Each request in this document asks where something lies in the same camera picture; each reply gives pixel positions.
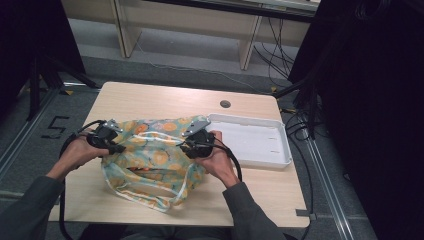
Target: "orange flower pattern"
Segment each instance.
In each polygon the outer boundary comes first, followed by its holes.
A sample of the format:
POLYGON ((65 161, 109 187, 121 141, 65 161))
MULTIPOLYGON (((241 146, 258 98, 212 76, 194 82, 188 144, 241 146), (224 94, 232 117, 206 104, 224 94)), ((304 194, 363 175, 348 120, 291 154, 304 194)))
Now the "orange flower pattern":
POLYGON ((114 141, 126 150, 103 157, 102 170, 108 185, 117 195, 161 212, 181 204, 202 182, 205 170, 189 159, 173 139, 183 140, 181 134, 191 122, 202 120, 206 117, 119 123, 124 132, 114 141), (175 197, 157 196, 149 191, 152 188, 175 197))

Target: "sleeve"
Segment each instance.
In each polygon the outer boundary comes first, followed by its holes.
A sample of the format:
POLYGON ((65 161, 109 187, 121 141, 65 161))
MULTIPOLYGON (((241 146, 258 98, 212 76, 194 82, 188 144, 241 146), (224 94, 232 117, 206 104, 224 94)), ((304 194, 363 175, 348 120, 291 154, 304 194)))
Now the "sleeve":
POLYGON ((0 239, 44 239, 47 221, 64 185, 37 178, 24 196, 0 214, 0 239))
POLYGON ((223 192, 234 220, 235 239, 286 239, 253 200, 246 184, 238 183, 223 192))

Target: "white tray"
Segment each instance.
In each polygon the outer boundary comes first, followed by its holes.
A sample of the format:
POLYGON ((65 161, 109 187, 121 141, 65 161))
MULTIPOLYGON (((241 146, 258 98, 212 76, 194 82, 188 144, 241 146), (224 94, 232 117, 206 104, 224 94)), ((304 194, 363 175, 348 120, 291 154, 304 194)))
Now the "white tray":
POLYGON ((282 170, 292 161, 284 124, 280 121, 210 114, 207 131, 222 138, 242 167, 282 170))

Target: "light wood tabletop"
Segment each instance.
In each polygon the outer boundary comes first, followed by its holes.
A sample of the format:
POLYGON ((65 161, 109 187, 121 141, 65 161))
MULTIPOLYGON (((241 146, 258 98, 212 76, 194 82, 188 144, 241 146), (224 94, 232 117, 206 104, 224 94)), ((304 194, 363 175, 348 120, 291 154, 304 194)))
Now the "light wood tabletop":
MULTIPOLYGON (((86 123, 112 118, 117 122, 173 119, 211 113, 281 121, 277 102, 271 96, 108 82, 103 85, 86 123), (222 100, 229 101, 231 107, 221 107, 222 100)), ((225 187, 209 174, 181 206, 161 213, 116 195, 103 177, 100 161, 90 161, 66 178, 65 221, 233 226, 222 196, 225 187)), ((282 171, 247 168, 242 171, 253 198, 277 226, 309 225, 309 217, 296 215, 297 209, 306 207, 293 162, 282 171)), ((57 221, 58 216, 58 207, 54 207, 50 220, 57 221)))

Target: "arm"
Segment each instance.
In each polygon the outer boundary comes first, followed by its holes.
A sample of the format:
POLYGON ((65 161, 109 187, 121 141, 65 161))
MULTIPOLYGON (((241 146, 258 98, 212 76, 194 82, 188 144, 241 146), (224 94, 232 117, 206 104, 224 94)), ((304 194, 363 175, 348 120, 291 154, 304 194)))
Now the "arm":
POLYGON ((0 239, 44 239, 50 211, 64 189, 66 175, 108 150, 91 147, 85 137, 75 139, 59 161, 37 178, 24 196, 0 214, 0 239))
MULTIPOLYGON (((222 141, 221 132, 213 133, 222 141)), ((214 148, 209 157, 197 158, 196 162, 227 188, 223 195, 233 216, 235 239, 286 239, 277 225, 255 203, 246 184, 239 181, 224 150, 214 148)))

